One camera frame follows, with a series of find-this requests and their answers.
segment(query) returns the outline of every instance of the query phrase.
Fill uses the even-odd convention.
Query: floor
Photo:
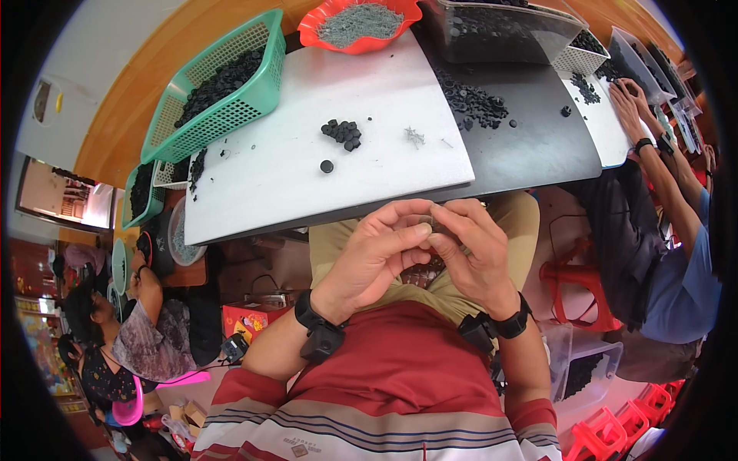
[[[558,187],[542,187],[534,192],[539,201],[541,224],[538,244],[530,274],[523,288],[523,294],[534,312],[537,320],[553,318],[551,293],[548,287],[539,281],[540,266],[548,260],[561,255],[572,246],[574,239],[589,233],[584,211],[575,199]],[[226,254],[227,266],[220,277],[221,291],[225,302],[243,299],[245,293],[271,291],[275,285],[281,289],[309,288],[311,282],[310,255],[307,243],[286,241],[279,249],[258,247],[256,257],[263,256],[272,264],[271,270],[255,258],[246,240],[231,240],[221,244]],[[579,316],[592,301],[592,295],[574,286],[565,287],[564,306],[569,318]],[[578,330],[576,334],[587,335]],[[207,410],[218,385],[227,371],[226,367],[210,371],[211,380],[179,387],[169,387],[158,391],[165,407],[171,404],[185,403],[187,399],[195,401]],[[604,399],[598,403],[581,408],[575,412],[559,415],[559,437],[564,450],[570,446],[571,426],[591,416],[603,405],[617,412],[630,398],[636,398],[646,385],[633,383],[615,377]]]

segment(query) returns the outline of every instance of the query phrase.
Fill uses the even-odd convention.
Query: white plastic basket
[[[595,37],[589,30],[587,33],[597,40],[597,37]],[[599,43],[600,46],[602,46],[602,49],[604,49],[604,55],[587,51],[586,49],[574,48],[570,45],[564,49],[564,52],[562,52],[559,57],[553,60],[551,65],[556,70],[578,72],[579,74],[583,74],[585,77],[592,75],[595,73],[595,70],[599,69],[603,62],[610,59],[610,53],[607,52],[604,45],[602,45],[599,40],[597,40],[597,43]]]
[[[164,187],[172,190],[187,189],[187,181],[172,182],[173,176],[174,163],[156,160],[154,164],[154,187]]]

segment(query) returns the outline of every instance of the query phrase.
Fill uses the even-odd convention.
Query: orange bowl
[[[404,19],[395,31],[395,35],[390,38],[376,37],[360,37],[351,45],[345,48],[336,48],[331,44],[327,44],[318,38],[318,26],[325,22],[325,18],[330,18],[338,12],[346,8],[349,4],[355,3],[378,3],[383,4],[395,13],[402,13]],[[308,11],[297,30],[300,31],[300,43],[304,46],[318,46],[320,48],[330,49],[347,53],[349,55],[360,55],[369,51],[385,48],[392,40],[402,35],[413,22],[420,21],[423,13],[417,5],[417,0],[327,0],[318,8]]]

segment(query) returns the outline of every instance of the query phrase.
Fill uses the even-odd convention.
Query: black rubber part
[[[323,171],[326,174],[333,171],[333,162],[330,160],[323,160],[320,162],[320,171]]]

